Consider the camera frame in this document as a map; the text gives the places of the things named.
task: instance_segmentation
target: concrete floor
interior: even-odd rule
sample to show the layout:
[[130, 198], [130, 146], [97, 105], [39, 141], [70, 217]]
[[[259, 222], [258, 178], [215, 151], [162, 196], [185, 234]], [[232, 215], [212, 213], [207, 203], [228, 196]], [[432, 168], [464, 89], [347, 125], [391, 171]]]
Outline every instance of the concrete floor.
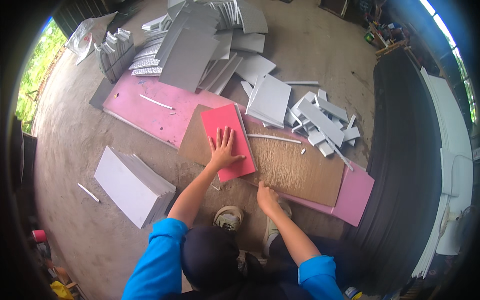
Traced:
[[[275, 64], [272, 72], [282, 80], [318, 80], [329, 101], [357, 116], [361, 138], [343, 149], [347, 157], [365, 167], [373, 130], [373, 67], [375, 48], [363, 40], [364, 30], [320, 8], [316, 0], [249, 1], [266, 16], [269, 33], [264, 56]], [[166, 13], [167, 1], [143, 1], [122, 27], [143, 43], [141, 24]], [[88, 104], [103, 78], [90, 55], [75, 66], [69, 50], [61, 57], [47, 83], [34, 124], [36, 202], [41, 222], [56, 254], [90, 299], [119, 299], [135, 264], [147, 247], [151, 226], [138, 229], [105, 194], [94, 172], [105, 146], [136, 153], [155, 172], [182, 191], [202, 167], [176, 155], [176, 151]], [[297, 101], [314, 87], [294, 86]], [[243, 105], [248, 98], [234, 75], [222, 96]], [[100, 200], [95, 202], [81, 183]], [[211, 224], [215, 212], [234, 204], [245, 212], [238, 233], [241, 249], [259, 251], [265, 215], [256, 204], [256, 189], [240, 180], [209, 188], [195, 224]], [[293, 219], [305, 232], [338, 239], [344, 222], [297, 204]]]

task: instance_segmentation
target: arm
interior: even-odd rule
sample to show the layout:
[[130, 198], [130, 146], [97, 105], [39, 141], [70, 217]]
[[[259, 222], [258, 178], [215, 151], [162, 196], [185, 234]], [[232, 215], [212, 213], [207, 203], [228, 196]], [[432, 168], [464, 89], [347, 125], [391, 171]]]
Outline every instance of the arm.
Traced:
[[282, 235], [293, 261], [299, 267], [299, 285], [315, 299], [342, 300], [343, 296], [335, 282], [333, 257], [322, 255], [307, 235], [283, 212], [278, 204], [278, 194], [258, 184], [258, 206], [275, 223]]
[[180, 244], [188, 228], [192, 226], [200, 203], [216, 173], [245, 156], [231, 156], [233, 130], [228, 137], [225, 128], [223, 141], [217, 131], [215, 149], [209, 137], [212, 159], [180, 194], [172, 206], [168, 218], [153, 225], [148, 247], [140, 258], [132, 276], [125, 285], [122, 299], [160, 299], [169, 293], [181, 293]]
[[297, 266], [321, 255], [307, 235], [283, 212], [278, 204], [278, 194], [269, 187], [265, 187], [263, 181], [258, 184], [257, 201], [258, 206], [272, 219], [280, 231], [285, 246]]
[[237, 160], [245, 158], [244, 155], [231, 155], [233, 133], [234, 131], [231, 130], [230, 138], [228, 138], [228, 127], [226, 126], [222, 140], [220, 138], [220, 128], [218, 128], [216, 131], [216, 149], [213, 145], [212, 138], [210, 136], [208, 137], [212, 158], [200, 175], [180, 194], [168, 214], [169, 218], [182, 221], [188, 228], [192, 227], [193, 220], [195, 220], [197, 216], [198, 209], [200, 208], [208, 186], [212, 183], [218, 171]]

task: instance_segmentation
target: green foliage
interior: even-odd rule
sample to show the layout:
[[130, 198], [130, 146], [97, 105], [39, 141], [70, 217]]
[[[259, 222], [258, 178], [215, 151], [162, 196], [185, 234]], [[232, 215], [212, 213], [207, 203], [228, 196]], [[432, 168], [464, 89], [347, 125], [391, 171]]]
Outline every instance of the green foliage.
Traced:
[[34, 99], [36, 91], [40, 87], [48, 66], [66, 41], [67, 38], [63, 35], [55, 21], [51, 19], [45, 26], [32, 56], [28, 60], [22, 81], [20, 82], [15, 115], [22, 120], [22, 130], [24, 132], [30, 133], [35, 117], [37, 103]]

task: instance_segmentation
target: hand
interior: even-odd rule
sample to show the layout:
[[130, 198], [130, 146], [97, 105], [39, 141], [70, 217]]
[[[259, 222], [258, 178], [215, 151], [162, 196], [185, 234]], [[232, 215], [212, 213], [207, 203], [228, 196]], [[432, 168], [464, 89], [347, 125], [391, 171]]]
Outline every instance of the hand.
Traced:
[[283, 211], [278, 204], [278, 194], [274, 190], [265, 186], [263, 180], [258, 183], [257, 202], [258, 206], [269, 217]]
[[213, 166], [217, 171], [227, 167], [237, 160], [245, 159], [245, 155], [232, 156], [233, 133], [233, 129], [230, 130], [230, 137], [228, 138], [228, 126], [225, 126], [222, 140], [220, 137], [220, 128], [218, 128], [216, 131], [216, 149], [213, 145], [212, 137], [208, 137], [208, 143], [210, 144], [210, 150], [212, 151], [212, 158], [208, 164]]

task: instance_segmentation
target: foot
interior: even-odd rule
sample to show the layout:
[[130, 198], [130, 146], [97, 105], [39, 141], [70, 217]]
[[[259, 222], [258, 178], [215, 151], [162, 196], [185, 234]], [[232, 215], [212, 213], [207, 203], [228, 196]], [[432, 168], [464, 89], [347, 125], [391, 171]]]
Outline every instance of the foot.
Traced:
[[[292, 209], [290, 208], [290, 205], [288, 204], [288, 202], [282, 198], [280, 198], [278, 200], [278, 204], [280, 205], [280, 207], [283, 209], [283, 212], [290, 218], [292, 219]], [[265, 235], [264, 235], [264, 240], [263, 240], [263, 246], [264, 246], [264, 253], [267, 254], [268, 256], [268, 250], [266, 249], [267, 248], [267, 243], [268, 242], [271, 242], [269, 241], [269, 237], [272, 235], [272, 234], [275, 234], [275, 235], [278, 235], [280, 234], [280, 232], [278, 231], [278, 228], [276, 227], [275, 223], [272, 221], [272, 219], [270, 219], [269, 217], [267, 217], [267, 228], [265, 230]]]
[[228, 231], [238, 231], [243, 221], [243, 211], [236, 206], [222, 207], [213, 220], [214, 226], [219, 226]]

